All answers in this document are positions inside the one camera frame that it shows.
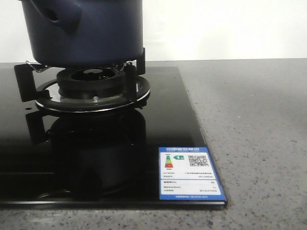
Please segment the pot handle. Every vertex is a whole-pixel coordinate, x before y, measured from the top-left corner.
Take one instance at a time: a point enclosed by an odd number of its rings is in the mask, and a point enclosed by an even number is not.
[[[37,11],[57,26],[77,23],[81,8],[73,0],[30,0]]]

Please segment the black glass cooktop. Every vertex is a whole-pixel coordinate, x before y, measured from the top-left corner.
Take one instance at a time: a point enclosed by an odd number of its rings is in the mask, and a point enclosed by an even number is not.
[[[36,85],[57,68],[35,74]],[[223,208],[160,200],[159,147],[206,147],[175,67],[143,75],[143,109],[54,116],[22,103],[13,65],[0,69],[0,207]]]

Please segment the gas burner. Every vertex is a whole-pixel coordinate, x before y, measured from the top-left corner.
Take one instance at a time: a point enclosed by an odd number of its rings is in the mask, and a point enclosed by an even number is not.
[[[131,61],[87,69],[64,69],[57,79],[36,89],[33,71],[46,70],[40,64],[14,67],[23,102],[35,100],[37,107],[59,113],[106,112],[120,108],[142,108],[150,95],[150,85],[138,74],[145,73],[144,54]]]

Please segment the gas stove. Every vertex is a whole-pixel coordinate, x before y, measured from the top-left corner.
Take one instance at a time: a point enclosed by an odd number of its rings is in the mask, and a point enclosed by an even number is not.
[[[226,206],[178,68],[148,67],[132,91],[71,99],[78,90],[59,96],[59,78],[126,82],[124,66],[38,67],[1,65],[0,207]]]

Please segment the burner ring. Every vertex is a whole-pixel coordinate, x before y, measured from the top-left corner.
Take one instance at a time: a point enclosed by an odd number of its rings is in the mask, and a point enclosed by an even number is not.
[[[124,94],[91,99],[74,99],[63,97],[59,94],[59,86],[56,80],[47,82],[37,88],[38,91],[49,90],[51,98],[38,98],[35,103],[39,109],[53,111],[57,113],[93,113],[106,112],[126,107],[143,107],[150,95],[149,82],[140,76],[137,82],[137,101],[129,101]]]

